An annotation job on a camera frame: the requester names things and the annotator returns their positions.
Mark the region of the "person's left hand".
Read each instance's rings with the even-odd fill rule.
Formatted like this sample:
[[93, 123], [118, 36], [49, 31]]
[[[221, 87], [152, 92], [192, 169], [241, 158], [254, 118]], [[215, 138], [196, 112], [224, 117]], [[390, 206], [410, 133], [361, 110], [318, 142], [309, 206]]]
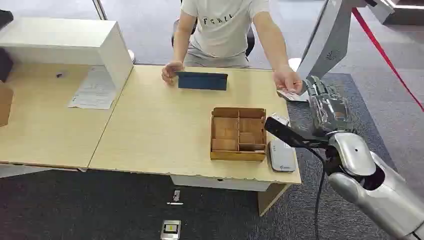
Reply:
[[277, 90], [300, 94], [303, 88], [303, 81], [293, 69], [284, 65], [273, 70], [273, 80]]

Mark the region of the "person's right hand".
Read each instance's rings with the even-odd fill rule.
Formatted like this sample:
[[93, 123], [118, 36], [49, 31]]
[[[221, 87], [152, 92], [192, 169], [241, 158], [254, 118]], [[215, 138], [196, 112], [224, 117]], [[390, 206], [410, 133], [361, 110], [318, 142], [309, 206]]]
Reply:
[[184, 70], [184, 65], [179, 60], [173, 60], [162, 68], [161, 77], [170, 86], [175, 84], [177, 72]]

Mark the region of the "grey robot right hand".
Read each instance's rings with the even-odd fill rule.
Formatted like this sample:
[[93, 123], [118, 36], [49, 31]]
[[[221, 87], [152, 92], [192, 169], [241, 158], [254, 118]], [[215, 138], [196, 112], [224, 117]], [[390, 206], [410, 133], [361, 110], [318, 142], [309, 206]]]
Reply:
[[319, 137], [336, 131], [353, 133], [355, 130], [347, 100], [317, 76], [309, 75], [305, 82], [312, 114], [312, 133]]

